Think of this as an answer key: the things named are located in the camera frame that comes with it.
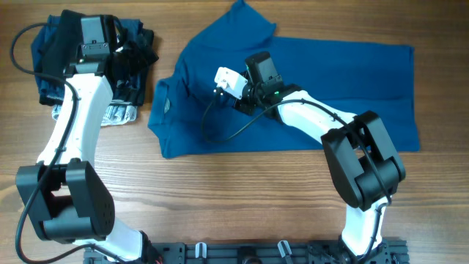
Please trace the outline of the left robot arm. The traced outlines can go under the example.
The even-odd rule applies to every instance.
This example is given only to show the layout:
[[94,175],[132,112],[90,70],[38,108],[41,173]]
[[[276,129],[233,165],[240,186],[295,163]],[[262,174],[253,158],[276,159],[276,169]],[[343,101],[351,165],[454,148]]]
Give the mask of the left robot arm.
[[116,218],[113,198],[94,169],[101,122],[113,97],[106,71],[120,27],[113,15],[83,17],[83,41],[75,47],[76,60],[64,68],[62,77],[38,75],[63,83],[67,90],[61,114],[37,163],[22,166],[16,175],[25,207],[15,249],[25,263],[31,262],[21,247],[27,219],[40,240],[74,246],[50,263],[80,249],[91,249],[115,263],[162,261],[143,232]]

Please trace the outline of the blue polo shirt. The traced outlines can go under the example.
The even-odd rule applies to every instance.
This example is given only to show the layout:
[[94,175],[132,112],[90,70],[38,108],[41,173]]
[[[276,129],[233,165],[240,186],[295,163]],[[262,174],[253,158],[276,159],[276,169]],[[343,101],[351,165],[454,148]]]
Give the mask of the blue polo shirt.
[[163,157],[320,149],[296,128],[235,110],[230,98],[212,104],[217,69],[243,71],[245,59],[260,51],[270,53],[287,84],[342,111],[373,111],[398,151],[419,150],[412,47],[278,37],[275,31],[274,23],[237,1],[187,44],[153,97],[148,126]]

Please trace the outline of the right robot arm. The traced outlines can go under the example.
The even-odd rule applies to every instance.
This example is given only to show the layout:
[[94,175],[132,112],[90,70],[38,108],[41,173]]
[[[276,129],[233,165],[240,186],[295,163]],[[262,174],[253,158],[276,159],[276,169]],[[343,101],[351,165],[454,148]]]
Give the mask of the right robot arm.
[[241,73],[219,68],[217,86],[236,100],[238,111],[252,115],[261,109],[322,145],[333,185],[347,205],[340,237],[344,261],[365,263],[383,243],[383,214],[406,175],[383,121],[373,111],[340,111],[285,84],[267,51],[246,58],[245,66]]

